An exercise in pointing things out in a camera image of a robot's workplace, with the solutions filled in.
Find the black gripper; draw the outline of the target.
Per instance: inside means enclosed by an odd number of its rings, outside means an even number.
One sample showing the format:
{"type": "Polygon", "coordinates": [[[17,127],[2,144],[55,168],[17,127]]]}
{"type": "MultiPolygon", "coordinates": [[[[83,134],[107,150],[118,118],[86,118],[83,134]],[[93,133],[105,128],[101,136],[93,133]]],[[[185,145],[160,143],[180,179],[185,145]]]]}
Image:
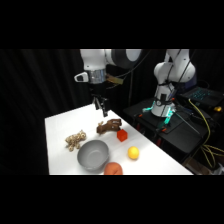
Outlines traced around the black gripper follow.
{"type": "Polygon", "coordinates": [[[100,96],[103,97],[101,98],[101,101],[97,98],[94,97],[94,103],[96,110],[102,109],[103,111],[103,116],[107,117],[108,116],[108,110],[109,110],[109,100],[106,99],[106,83],[99,83],[99,84],[90,84],[90,93],[93,96],[100,96]]]}

